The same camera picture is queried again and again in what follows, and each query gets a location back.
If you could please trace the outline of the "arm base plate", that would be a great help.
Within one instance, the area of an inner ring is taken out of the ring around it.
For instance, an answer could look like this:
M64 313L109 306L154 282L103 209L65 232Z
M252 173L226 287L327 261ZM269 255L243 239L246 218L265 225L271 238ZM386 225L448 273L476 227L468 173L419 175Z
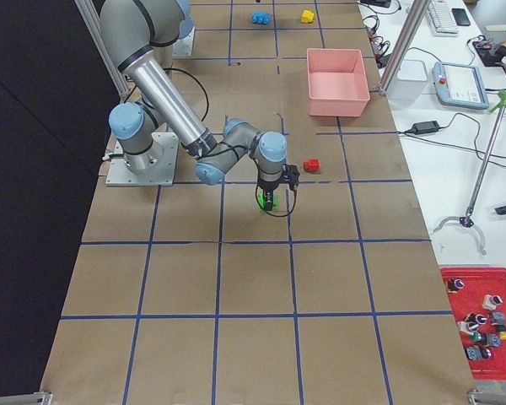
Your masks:
M118 141L106 175L107 186L172 186L180 141L173 132L153 132L151 149L125 154Z

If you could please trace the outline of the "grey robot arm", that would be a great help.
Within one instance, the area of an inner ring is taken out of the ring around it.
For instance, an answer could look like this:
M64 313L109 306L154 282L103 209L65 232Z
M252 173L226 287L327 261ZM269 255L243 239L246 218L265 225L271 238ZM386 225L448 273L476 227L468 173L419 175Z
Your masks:
M194 29L194 21L191 16L191 5L189 0L176 0L179 5L184 18L181 20L179 25L179 36L178 39L185 39Z
M286 161L286 138L234 118L226 123L222 141L216 141L156 57L156 49L171 48L193 27L187 1L104 2L102 42L113 65L133 80L143 96L137 103L124 102L111 111L111 131L131 170L141 172L160 156L152 133L167 122L184 150L196 160L196 176L207 185L219 183L248 155L256 164L256 188L262 193L255 200L260 209L270 213L276 206L274 192L279 185L288 185L292 192L299 186L298 168Z

